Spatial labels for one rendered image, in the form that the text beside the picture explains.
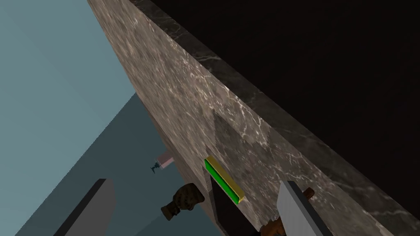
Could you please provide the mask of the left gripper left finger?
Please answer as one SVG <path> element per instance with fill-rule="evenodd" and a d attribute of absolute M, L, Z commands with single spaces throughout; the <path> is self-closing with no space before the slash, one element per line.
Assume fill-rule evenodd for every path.
<path fill-rule="evenodd" d="M 99 179 L 53 236 L 105 236 L 115 206 L 113 181 Z"/>

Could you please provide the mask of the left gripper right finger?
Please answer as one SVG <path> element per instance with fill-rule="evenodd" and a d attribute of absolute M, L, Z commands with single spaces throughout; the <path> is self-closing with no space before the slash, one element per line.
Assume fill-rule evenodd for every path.
<path fill-rule="evenodd" d="M 281 181 L 276 206 L 287 236 L 333 236 L 294 181 Z"/>

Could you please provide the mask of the brown wooden utensil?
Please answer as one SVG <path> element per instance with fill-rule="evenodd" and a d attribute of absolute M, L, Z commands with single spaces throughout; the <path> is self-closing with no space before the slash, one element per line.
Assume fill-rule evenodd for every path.
<path fill-rule="evenodd" d="M 312 198 L 314 194 L 314 190 L 310 187 L 303 191 L 303 195 L 307 200 Z M 266 225 L 262 226 L 260 234 L 261 236 L 287 236 L 280 216 L 275 220 L 270 220 Z"/>

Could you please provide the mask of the green and yellow sponge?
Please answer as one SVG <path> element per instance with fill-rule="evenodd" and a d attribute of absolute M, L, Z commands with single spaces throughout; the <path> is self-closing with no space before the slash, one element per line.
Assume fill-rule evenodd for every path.
<path fill-rule="evenodd" d="M 224 168 L 216 161 L 213 156 L 208 156 L 204 159 L 205 168 L 216 183 L 224 190 L 228 197 L 238 205 L 245 197 L 244 191 L 231 176 L 224 170 Z"/>

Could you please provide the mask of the pink soap dispenser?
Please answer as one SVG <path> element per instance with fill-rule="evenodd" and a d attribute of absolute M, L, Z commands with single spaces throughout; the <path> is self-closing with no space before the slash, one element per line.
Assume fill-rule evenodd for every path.
<path fill-rule="evenodd" d="M 168 167 L 171 163 L 174 162 L 174 159 L 169 151 L 165 151 L 162 155 L 160 155 L 157 159 L 155 164 L 150 167 L 153 173 L 155 173 L 156 169 L 164 169 Z"/>

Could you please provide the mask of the dark brown knobbly vessel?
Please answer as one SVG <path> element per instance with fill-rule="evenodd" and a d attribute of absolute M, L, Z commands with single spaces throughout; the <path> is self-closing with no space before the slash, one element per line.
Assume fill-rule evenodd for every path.
<path fill-rule="evenodd" d="M 181 210 L 192 211 L 197 204 L 205 201 L 205 197 L 194 183 L 180 187 L 173 195 L 172 201 L 161 208 L 163 216 L 169 221 Z"/>

